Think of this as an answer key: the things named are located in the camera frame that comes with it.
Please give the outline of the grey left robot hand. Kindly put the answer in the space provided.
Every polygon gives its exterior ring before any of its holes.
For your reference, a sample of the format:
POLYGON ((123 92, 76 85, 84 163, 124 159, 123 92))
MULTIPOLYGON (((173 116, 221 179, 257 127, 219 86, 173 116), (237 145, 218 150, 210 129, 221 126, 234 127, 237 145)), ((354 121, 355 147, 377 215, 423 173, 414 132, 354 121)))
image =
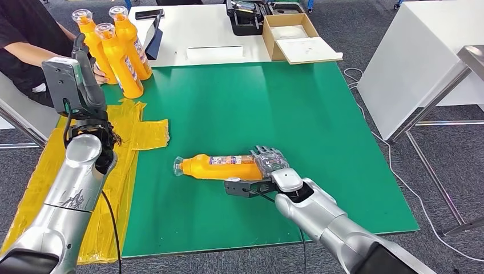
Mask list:
POLYGON ((76 36, 72 48, 72 58, 78 61, 82 73, 84 92, 83 98, 86 106, 94 111, 106 111, 107 105, 104 93, 97 83, 92 69, 92 62, 88 56, 88 46, 85 44, 86 36, 82 33, 76 36))

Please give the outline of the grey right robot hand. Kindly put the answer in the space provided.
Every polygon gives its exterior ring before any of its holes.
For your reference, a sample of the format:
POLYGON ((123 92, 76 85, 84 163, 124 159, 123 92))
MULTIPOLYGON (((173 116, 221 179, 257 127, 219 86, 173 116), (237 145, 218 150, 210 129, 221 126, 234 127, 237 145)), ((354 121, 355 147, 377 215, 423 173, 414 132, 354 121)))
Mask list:
POLYGON ((271 173, 280 169, 289 168, 285 156, 278 149, 267 146, 255 146, 250 153, 262 175, 263 179, 270 178, 271 173))

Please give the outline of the person's right hand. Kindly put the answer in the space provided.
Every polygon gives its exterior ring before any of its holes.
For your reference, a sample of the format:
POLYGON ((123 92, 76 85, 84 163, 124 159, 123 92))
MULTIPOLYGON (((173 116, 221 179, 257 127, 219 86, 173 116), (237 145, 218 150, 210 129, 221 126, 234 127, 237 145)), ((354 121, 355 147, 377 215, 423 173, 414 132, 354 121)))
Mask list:
POLYGON ((92 66, 92 71, 94 73, 95 80, 98 84, 105 84, 110 81, 106 74, 100 69, 97 62, 94 62, 92 66))

